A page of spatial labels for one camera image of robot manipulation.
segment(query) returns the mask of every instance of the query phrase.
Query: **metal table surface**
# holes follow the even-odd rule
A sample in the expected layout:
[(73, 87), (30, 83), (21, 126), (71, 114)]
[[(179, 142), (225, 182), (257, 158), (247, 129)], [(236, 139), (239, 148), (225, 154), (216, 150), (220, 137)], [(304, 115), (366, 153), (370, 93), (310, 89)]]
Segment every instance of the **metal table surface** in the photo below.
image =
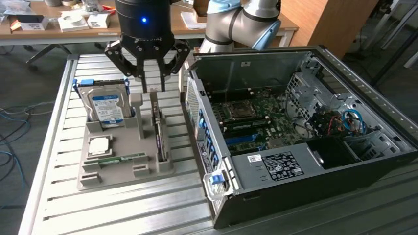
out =
[[(147, 62), (149, 86), (157, 86), (156, 70), (155, 62)], [(71, 88), (73, 78), (113, 79), (121, 78), (121, 73), (101, 54), (68, 57), (20, 235), (416, 234), (416, 161), (368, 188), (225, 229), (212, 229), (180, 110), (176, 75), (167, 81), (167, 92), (157, 94), (168, 117), (176, 173), (147, 183), (77, 191), (85, 110)], [(131, 90), (141, 91), (133, 79)]]

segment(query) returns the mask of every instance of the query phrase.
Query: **paper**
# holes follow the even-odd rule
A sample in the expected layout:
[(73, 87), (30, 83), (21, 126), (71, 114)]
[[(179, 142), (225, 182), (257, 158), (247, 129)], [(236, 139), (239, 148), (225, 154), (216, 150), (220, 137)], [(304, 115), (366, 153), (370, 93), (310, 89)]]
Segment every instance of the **paper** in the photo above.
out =
[(207, 27), (207, 23), (197, 23), (192, 12), (181, 12), (181, 19), (188, 29), (201, 29)]

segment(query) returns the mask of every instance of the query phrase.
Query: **motherboard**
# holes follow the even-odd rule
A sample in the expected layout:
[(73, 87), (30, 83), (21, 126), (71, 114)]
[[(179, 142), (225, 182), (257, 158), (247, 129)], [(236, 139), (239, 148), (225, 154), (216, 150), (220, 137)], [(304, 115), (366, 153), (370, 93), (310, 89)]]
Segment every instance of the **motherboard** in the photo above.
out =
[(211, 105), (232, 156), (288, 146), (303, 139), (306, 134), (295, 131), (280, 93), (263, 88), (217, 97), (225, 98)]

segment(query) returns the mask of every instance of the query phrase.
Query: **blue cable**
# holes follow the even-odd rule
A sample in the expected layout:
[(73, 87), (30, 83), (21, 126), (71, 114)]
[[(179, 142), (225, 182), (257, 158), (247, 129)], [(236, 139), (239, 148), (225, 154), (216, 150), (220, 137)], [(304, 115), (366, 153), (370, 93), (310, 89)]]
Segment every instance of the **blue cable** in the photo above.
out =
[[(25, 190), (25, 180), (24, 180), (24, 172), (22, 172), (22, 170), (21, 170), (20, 161), (18, 161), (17, 157), (14, 156), (14, 154), (12, 154), (10, 152), (0, 151), (0, 153), (12, 156), (13, 159), (14, 159), (14, 162), (16, 162), (16, 165), (17, 165), (17, 168), (18, 168), (18, 172), (20, 172), (20, 178), (21, 178), (21, 191), (24, 191), (24, 190)], [(0, 210), (1, 210), (9, 203), (6, 203), (6, 204), (4, 204), (2, 206), (0, 206)]]
[(21, 120), (21, 119), (13, 119), (13, 118), (8, 117), (6, 115), (4, 115), (2, 113), (0, 113), (0, 116), (4, 117), (4, 118), (5, 118), (6, 120), (9, 120), (9, 121), (21, 121), (21, 122), (24, 122), (24, 123), (26, 124), (26, 129), (25, 129), (25, 131), (20, 134), (20, 136), (17, 136), (13, 140), (6, 141), (8, 143), (12, 143), (12, 142), (16, 141), (21, 136), (24, 136), (24, 134), (29, 131), (30, 123), (29, 123), (28, 121), (25, 121), (25, 120)]
[(359, 124), (360, 124), (360, 132), (362, 132), (362, 134), (364, 134), (366, 133), (366, 125), (364, 125), (364, 122), (363, 122), (363, 118), (362, 118), (359, 112), (355, 109), (347, 109), (347, 110), (344, 110), (342, 112), (342, 122), (343, 122), (343, 125), (344, 125), (346, 129), (350, 130), (348, 124), (344, 122), (344, 120), (346, 120), (346, 116), (344, 116), (346, 112), (351, 112), (351, 113), (354, 113), (358, 116), (358, 120), (359, 120)]

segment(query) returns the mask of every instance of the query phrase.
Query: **gray floor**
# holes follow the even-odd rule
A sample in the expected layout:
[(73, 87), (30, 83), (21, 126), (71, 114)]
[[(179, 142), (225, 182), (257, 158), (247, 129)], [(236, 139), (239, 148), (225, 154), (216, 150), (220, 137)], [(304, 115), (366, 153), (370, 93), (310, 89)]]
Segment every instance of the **gray floor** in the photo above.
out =
[[(375, 19), (370, 19), (363, 28), (363, 35), (367, 35), (374, 25)], [(363, 61), (347, 62), (351, 68), (366, 78), (366, 72), (362, 67), (367, 67), (368, 74), (374, 76), (382, 65), (403, 43), (411, 31), (404, 29), (396, 40), (391, 43), (386, 51), (379, 51), (375, 47), (375, 53), (379, 56), (370, 56)], [(92, 44), (68, 45), (68, 49), (77, 54), (100, 53)], [(386, 75), (384, 83), (379, 86), (383, 94), (403, 113), (418, 122), (418, 65), (411, 69), (402, 67), (408, 57), (416, 52), (418, 44), (415, 43), (406, 51), (399, 61), (392, 65)], [(65, 54), (55, 49), (46, 57), (34, 64), (38, 66), (37, 72), (29, 72), (25, 68), (24, 61), (33, 55), (26, 52), (21, 46), (16, 46), (10, 55), (0, 56), (0, 107), (14, 105), (32, 105), (38, 102), (51, 101), (56, 97), (60, 84), (60, 76), (64, 68)], [(40, 112), (49, 109), (51, 106), (42, 107)], [(14, 118), (25, 118), (25, 116), (13, 116)], [(46, 132), (49, 115), (34, 116), (30, 118), (29, 132), (12, 143), (16, 154), (21, 160), (22, 170), (28, 181), (32, 181), (37, 158), (41, 150), (42, 140)], [(10, 122), (0, 118), (0, 133), (6, 135), (20, 123)], [(0, 150), (6, 150), (5, 146), (0, 146)], [(9, 203), (10, 198), (17, 199), (10, 205), (24, 205), (28, 198), (28, 189), (21, 192), (18, 172), (14, 169), (12, 175), (0, 183), (0, 205)], [(0, 210), (0, 234), (16, 234), (20, 226), (20, 220), (24, 209), (2, 209)]]

